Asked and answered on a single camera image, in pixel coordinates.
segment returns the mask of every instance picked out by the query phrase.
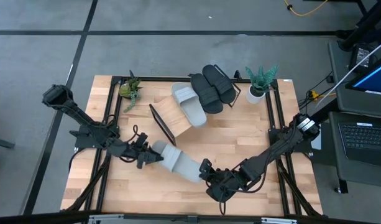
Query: wooden table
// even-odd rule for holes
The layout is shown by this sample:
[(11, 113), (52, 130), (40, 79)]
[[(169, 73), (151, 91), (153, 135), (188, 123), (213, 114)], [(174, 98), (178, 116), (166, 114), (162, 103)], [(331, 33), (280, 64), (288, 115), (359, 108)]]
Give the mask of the wooden table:
[[(106, 75), (94, 78), (86, 113), (97, 121), (103, 118), (110, 81), (111, 76)], [(159, 139), (169, 142), (154, 121), (149, 103), (158, 103), (166, 97), (171, 97), (172, 82), (142, 82), (140, 85), (143, 87), (140, 90), (141, 99), (131, 111), (123, 112), (129, 100), (122, 101), (118, 121), (121, 139), (129, 139), (133, 135), (132, 126), (137, 124), (140, 132), (149, 135), (150, 145)], [(269, 147), (267, 130), (270, 125), (266, 101), (263, 100), (258, 105), (248, 103), (245, 94), (249, 84), (237, 85), (242, 92), (233, 108), (225, 105), (223, 112), (208, 115), (206, 127), (190, 128), (176, 138), (178, 148), (200, 163), (204, 158), (208, 158), (215, 169), (232, 169), (243, 159), (258, 155)], [(278, 80), (278, 85), (285, 122), (288, 124), (298, 112), (294, 86), (291, 80)], [(279, 127), (274, 94), (271, 96), (275, 122)], [(114, 113), (114, 107), (113, 103), (111, 114)], [(88, 184), (94, 155), (95, 149), (87, 149), (73, 160), (61, 208), (69, 207)], [(300, 153), (293, 153), (292, 159), (297, 186), (314, 209), (321, 213), (310, 161)], [(140, 170), (134, 163), (126, 164), (113, 157), (103, 212), (220, 215), (218, 203), (211, 199), (205, 190), (204, 182), (189, 182), (177, 174), (169, 173), (158, 164), (147, 165)], [(98, 191), (97, 186), (91, 208), (96, 207)], [(295, 213), (288, 187), (287, 194), (290, 211)], [(226, 215), (283, 216), (274, 162), (268, 167), (262, 189), (256, 194), (235, 194), (226, 203)]]

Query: gray slide sandal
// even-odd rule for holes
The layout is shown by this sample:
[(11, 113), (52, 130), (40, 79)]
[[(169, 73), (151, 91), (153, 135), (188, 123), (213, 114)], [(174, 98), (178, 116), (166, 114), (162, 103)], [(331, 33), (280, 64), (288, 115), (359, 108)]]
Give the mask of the gray slide sandal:
[(198, 100), (198, 95), (189, 84), (174, 83), (171, 92), (193, 127), (202, 127), (206, 124), (207, 116)]
[(175, 146), (171, 146), (162, 140), (156, 141), (152, 146), (153, 151), (164, 157), (158, 162), (170, 172), (180, 174), (183, 178), (192, 182), (200, 182), (200, 164)]

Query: gray concrete floor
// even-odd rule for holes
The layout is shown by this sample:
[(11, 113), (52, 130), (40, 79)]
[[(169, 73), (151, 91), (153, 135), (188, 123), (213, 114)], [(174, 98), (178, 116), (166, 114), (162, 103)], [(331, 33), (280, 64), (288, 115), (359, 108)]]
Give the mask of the gray concrete floor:
[[(319, 4), (290, 2), (300, 13)], [(91, 0), (0, 0), (0, 29), (82, 30), (90, 5)], [(357, 4), (346, 2), (329, 2), (313, 16), (296, 17), (279, 0), (99, 0), (91, 30), (336, 30), (352, 29), (360, 17)], [(53, 116), (53, 111), (41, 104), (42, 93), (51, 84), (66, 81), (79, 39), (77, 35), (0, 35), (0, 138), (16, 143), (13, 150), (0, 148), (0, 216), (20, 213)], [(71, 89), (75, 101), (85, 108), (94, 75), (127, 75), (131, 69), (139, 76), (186, 76), (216, 63), (228, 74), (240, 70), (245, 76), (245, 66), (257, 69), (259, 65), (279, 64), (278, 78), (293, 79), (296, 95), (302, 99), (306, 90), (331, 71), (327, 43), (332, 40), (300, 36), (88, 36)], [(328, 86), (323, 83), (317, 90)], [(72, 129), (78, 125), (63, 117), (35, 213), (60, 208), (75, 142), (68, 133)], [(338, 195), (333, 192), (335, 169), (314, 168), (326, 215), (381, 223), (380, 187), (351, 183), (349, 195)]]

